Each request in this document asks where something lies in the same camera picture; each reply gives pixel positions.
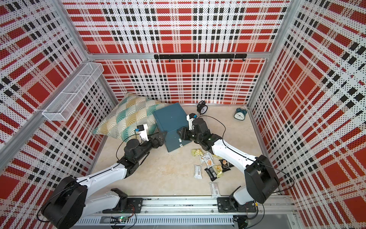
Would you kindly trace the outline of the teal drawer cabinet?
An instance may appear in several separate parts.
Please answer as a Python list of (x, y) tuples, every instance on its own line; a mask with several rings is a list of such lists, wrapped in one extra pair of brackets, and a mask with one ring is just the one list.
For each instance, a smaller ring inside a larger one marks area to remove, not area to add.
[(166, 132), (165, 146), (168, 152), (181, 148), (189, 143), (190, 140), (183, 140), (177, 131), (183, 127), (188, 127), (186, 112), (179, 103), (166, 106), (153, 112), (157, 127), (160, 132)]

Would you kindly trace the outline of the white cookie packet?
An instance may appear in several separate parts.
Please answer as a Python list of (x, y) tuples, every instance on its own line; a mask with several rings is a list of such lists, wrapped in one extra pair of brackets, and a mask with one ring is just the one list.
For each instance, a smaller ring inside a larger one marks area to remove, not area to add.
[(206, 153), (206, 154), (202, 155), (201, 160), (206, 163), (208, 168), (215, 165), (214, 161), (213, 161), (213, 157), (210, 153)]
[(219, 198), (221, 194), (219, 192), (218, 182), (210, 182), (211, 198)]
[(202, 179), (202, 165), (194, 165), (194, 176), (195, 179)]

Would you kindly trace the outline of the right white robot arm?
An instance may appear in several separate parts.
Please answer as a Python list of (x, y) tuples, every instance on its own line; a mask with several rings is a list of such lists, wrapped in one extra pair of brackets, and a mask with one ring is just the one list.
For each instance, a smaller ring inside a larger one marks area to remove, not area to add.
[(195, 142), (203, 150), (225, 159), (244, 174), (246, 185), (231, 194), (234, 203), (265, 203), (280, 185), (269, 159), (264, 155), (257, 157), (247, 154), (228, 144), (223, 136), (211, 133), (206, 122), (196, 114), (190, 114), (186, 119), (188, 127), (177, 131), (181, 139)]

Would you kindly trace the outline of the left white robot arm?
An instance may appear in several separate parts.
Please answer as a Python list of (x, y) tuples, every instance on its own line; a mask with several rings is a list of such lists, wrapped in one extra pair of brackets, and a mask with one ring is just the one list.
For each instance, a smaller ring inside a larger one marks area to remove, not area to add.
[(85, 177), (63, 178), (36, 216), (43, 215), (44, 222), (51, 223), (57, 229), (69, 229), (79, 219), (100, 211), (106, 213), (134, 211), (135, 206), (128, 205), (127, 194), (118, 188), (99, 196), (95, 193), (131, 176), (152, 149), (157, 149), (165, 143), (165, 136), (165, 132), (155, 133), (149, 135), (144, 142), (130, 139), (124, 148), (124, 156), (115, 164)]

